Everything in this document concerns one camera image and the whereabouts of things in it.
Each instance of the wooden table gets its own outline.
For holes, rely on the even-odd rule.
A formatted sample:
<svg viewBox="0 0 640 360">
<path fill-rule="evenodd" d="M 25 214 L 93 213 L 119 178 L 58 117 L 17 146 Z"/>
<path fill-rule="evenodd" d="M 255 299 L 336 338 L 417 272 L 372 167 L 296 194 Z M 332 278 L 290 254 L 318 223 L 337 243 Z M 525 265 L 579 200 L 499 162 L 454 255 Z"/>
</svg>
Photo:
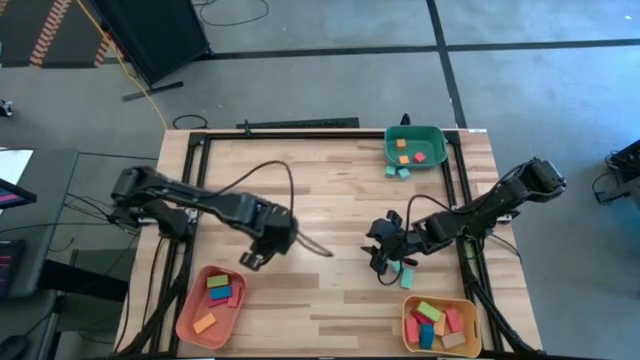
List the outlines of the wooden table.
<svg viewBox="0 0 640 360">
<path fill-rule="evenodd" d="M 493 153 L 485 131 L 461 130 L 460 136 L 475 197 L 488 191 L 498 179 Z M 174 179 L 181 178 L 188 137 L 189 131 L 165 134 L 158 171 Z M 458 203 L 462 204 L 455 159 L 453 155 L 449 159 Z M 380 285 L 369 268 L 368 254 L 360 246 L 373 243 L 364 234 L 371 222 L 384 217 L 387 210 L 395 209 L 406 217 L 407 200 L 412 195 L 425 193 L 446 203 L 440 169 L 412 171 L 411 179 L 406 182 L 387 179 L 382 140 L 220 140 L 213 142 L 205 187 L 221 188 L 268 160 L 282 160 L 291 166 L 296 193 L 295 215 L 301 230 L 328 247 L 335 257 L 321 258 L 294 245 L 287 256 L 276 255 L 260 272 L 251 272 L 238 263 L 240 255 L 251 244 L 248 237 L 222 225 L 211 215 L 203 215 L 198 226 L 190 284 L 202 267 L 213 264 L 244 274 L 249 287 L 233 335 L 222 349 L 213 352 L 181 342 L 178 354 L 409 355 L 401 340 L 400 316 L 404 299 L 411 294 L 464 298 L 455 245 L 428 257 L 414 257 L 420 261 L 420 266 L 416 269 L 411 290 L 399 285 Z M 195 178 L 197 166 L 195 168 L 192 178 Z M 280 166 L 259 170 L 236 190 L 287 206 L 289 203 L 288 180 Z M 412 213 L 417 219 L 440 210 L 429 201 L 418 200 Z M 515 245 L 510 226 L 499 225 L 496 234 Z M 157 244 L 157 229 L 143 230 L 131 275 L 131 314 L 121 348 L 131 341 L 142 325 Z M 165 241 L 154 270 L 148 314 L 155 308 L 167 246 Z M 526 342 L 540 348 L 518 258 L 489 239 L 484 253 L 498 308 Z M 172 315 L 173 309 L 170 309 L 161 350 L 167 349 Z M 485 347 L 491 348 L 486 324 L 483 340 Z"/>
</svg>

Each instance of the gray floor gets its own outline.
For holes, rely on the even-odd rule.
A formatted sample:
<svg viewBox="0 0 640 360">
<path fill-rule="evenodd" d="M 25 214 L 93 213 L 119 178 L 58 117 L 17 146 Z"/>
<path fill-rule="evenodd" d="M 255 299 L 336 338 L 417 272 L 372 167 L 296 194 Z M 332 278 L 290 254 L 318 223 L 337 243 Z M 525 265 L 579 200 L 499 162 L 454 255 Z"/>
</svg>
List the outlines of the gray floor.
<svg viewBox="0 0 640 360">
<path fill-rule="evenodd" d="M 213 49 L 434 43 L 424 1 L 267 1 L 270 14 L 261 21 L 208 27 Z M 449 44 L 640 37 L 635 1 L 437 5 Z M 210 21 L 240 21 L 259 15 L 261 6 L 257 0 L 220 1 L 204 13 Z M 640 212 L 625 200 L 597 205 L 590 186 L 610 150 L 640 138 L 640 48 L 454 53 L 451 61 L 468 125 L 489 129 L 499 170 L 539 156 L 552 160 L 569 182 L 560 199 L 523 206 L 514 224 L 545 349 L 635 358 L 640 351 Z M 347 116 L 359 116 L 364 127 L 386 127 L 404 112 L 417 124 L 455 126 L 437 54 L 200 62 L 166 82 L 174 80 L 186 86 L 155 97 L 165 117 L 196 113 L 215 128 L 244 119 Z M 162 126 L 144 100 L 120 101 L 134 91 L 115 65 L 0 69 L 0 94 L 15 101 L 17 113 L 0 123 L 0 144 L 153 157 Z M 106 200 L 120 169 L 136 163 L 83 156 L 72 191 Z M 112 229 L 65 229 L 56 245 L 64 246 L 71 236 L 83 250 L 122 249 L 130 239 Z M 94 337 L 99 336 L 112 341 L 112 335 Z M 72 334 L 65 338 L 65 358 L 106 351 Z"/>
</svg>

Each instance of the green bowl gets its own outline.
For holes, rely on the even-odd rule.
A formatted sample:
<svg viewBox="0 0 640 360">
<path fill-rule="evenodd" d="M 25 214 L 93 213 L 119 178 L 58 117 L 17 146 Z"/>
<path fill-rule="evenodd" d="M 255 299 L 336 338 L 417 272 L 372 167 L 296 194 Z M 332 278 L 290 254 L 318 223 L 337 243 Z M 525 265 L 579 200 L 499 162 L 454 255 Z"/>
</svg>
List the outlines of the green bowl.
<svg viewBox="0 0 640 360">
<path fill-rule="evenodd" d="M 399 150 L 396 140 L 404 139 L 407 147 Z M 438 166 L 447 158 L 447 146 L 444 134 L 435 126 L 392 126 L 384 132 L 384 150 L 387 153 L 387 163 L 397 167 L 409 169 L 430 169 Z M 421 164 L 413 162 L 413 155 L 421 152 L 426 159 Z M 401 155 L 409 157 L 409 164 L 398 162 Z"/>
</svg>

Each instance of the foam block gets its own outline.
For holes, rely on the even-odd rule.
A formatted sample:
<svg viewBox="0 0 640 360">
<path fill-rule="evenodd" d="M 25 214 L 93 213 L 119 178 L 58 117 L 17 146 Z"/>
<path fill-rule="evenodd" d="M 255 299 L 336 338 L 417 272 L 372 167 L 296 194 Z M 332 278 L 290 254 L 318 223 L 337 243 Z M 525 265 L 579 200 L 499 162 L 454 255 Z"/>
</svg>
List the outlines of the foam block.
<svg viewBox="0 0 640 360">
<path fill-rule="evenodd" d="M 413 286 L 413 269 L 404 268 L 402 269 L 402 279 L 400 280 L 400 287 L 405 289 L 411 289 Z"/>
<path fill-rule="evenodd" d="M 457 332 L 442 337 L 442 345 L 445 349 L 450 349 L 454 346 L 464 344 L 466 341 L 467 340 L 464 338 L 464 334 L 462 332 Z"/>
<path fill-rule="evenodd" d="M 418 335 L 418 321 L 413 317 L 408 317 L 404 321 L 404 329 L 407 334 L 407 342 L 409 344 L 417 344 L 420 342 Z"/>
<path fill-rule="evenodd" d="M 416 153 L 415 155 L 413 155 L 413 162 L 416 164 L 422 164 L 424 162 L 424 159 L 426 159 L 427 157 L 424 156 L 423 153 Z"/>
<path fill-rule="evenodd" d="M 455 308 L 448 308 L 444 311 L 447 314 L 447 325 L 452 333 L 462 331 L 462 321 Z"/>
<path fill-rule="evenodd" d="M 408 169 L 400 169 L 398 170 L 398 175 L 400 175 L 400 179 L 407 180 L 411 174 Z"/>
<path fill-rule="evenodd" d="M 200 334 L 203 331 L 207 330 L 211 325 L 216 322 L 216 318 L 212 313 L 208 313 L 202 319 L 198 320 L 195 324 L 193 324 L 193 329 L 196 331 L 196 334 Z"/>
<path fill-rule="evenodd" d="M 431 324 L 433 324 L 433 321 L 431 319 L 429 319 L 428 317 L 422 315 L 422 313 L 420 311 L 418 311 L 418 308 L 415 308 L 415 309 L 411 310 L 411 315 L 413 315 L 413 317 L 416 318 L 416 320 L 418 320 L 418 323 L 420 325 L 431 325 Z"/>
<path fill-rule="evenodd" d="M 422 325 L 420 328 L 420 348 L 431 349 L 434 337 L 433 325 Z"/>
<path fill-rule="evenodd" d="M 384 172 L 384 176 L 392 178 L 396 176 L 396 168 L 395 166 L 387 165 L 387 168 Z"/>
<path fill-rule="evenodd" d="M 447 314 L 443 313 L 435 324 L 433 324 L 433 331 L 438 336 L 444 336 L 444 331 L 447 325 Z"/>
<path fill-rule="evenodd" d="M 418 311 L 434 322 L 440 320 L 440 311 L 424 301 L 421 302 L 420 305 L 418 305 Z"/>
<path fill-rule="evenodd" d="M 393 270 L 394 273 L 398 273 L 400 271 L 400 261 L 394 261 L 391 263 L 391 270 Z"/>
<path fill-rule="evenodd" d="M 224 303 L 227 302 L 227 300 L 228 300 L 228 298 L 218 299 L 218 300 L 207 299 L 207 307 L 214 307 L 214 306 L 218 306 L 220 304 L 224 304 Z"/>
<path fill-rule="evenodd" d="M 231 297 L 229 298 L 229 307 L 238 307 L 240 303 L 240 293 L 242 292 L 242 284 L 234 282 L 231 284 Z"/>
<path fill-rule="evenodd" d="M 213 288 L 210 292 L 211 300 L 218 300 L 228 298 L 231 296 L 231 286 L 223 286 L 219 288 Z"/>
<path fill-rule="evenodd" d="M 229 275 L 216 275 L 207 278 L 207 288 L 225 286 L 229 284 Z"/>
</svg>

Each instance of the blue block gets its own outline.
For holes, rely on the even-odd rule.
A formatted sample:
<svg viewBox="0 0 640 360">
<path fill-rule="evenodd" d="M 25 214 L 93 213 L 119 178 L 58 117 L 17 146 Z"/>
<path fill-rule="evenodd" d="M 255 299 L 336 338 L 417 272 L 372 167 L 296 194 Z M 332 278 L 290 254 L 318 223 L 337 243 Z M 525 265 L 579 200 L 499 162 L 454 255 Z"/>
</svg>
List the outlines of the blue block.
<svg viewBox="0 0 640 360">
<path fill-rule="evenodd" d="M 393 270 L 394 273 L 398 273 L 400 272 L 400 261 L 394 261 L 391 263 L 391 269 Z"/>
<path fill-rule="evenodd" d="M 433 325 L 422 325 L 420 329 L 420 348 L 431 350 L 434 337 L 435 331 L 433 330 Z"/>
<path fill-rule="evenodd" d="M 396 168 L 391 165 L 387 165 L 387 169 L 385 170 L 386 177 L 395 177 L 396 176 Z"/>
<path fill-rule="evenodd" d="M 405 267 L 402 269 L 402 280 L 400 286 L 405 289 L 411 289 L 413 286 L 413 269 Z"/>
<path fill-rule="evenodd" d="M 400 169 L 400 170 L 398 170 L 398 175 L 400 175 L 400 179 L 407 180 L 409 178 L 409 170 L 408 169 Z"/>
<path fill-rule="evenodd" d="M 211 289 L 209 293 L 211 296 L 211 300 L 218 300 L 231 297 L 231 286 L 222 286 L 219 288 Z"/>
</svg>

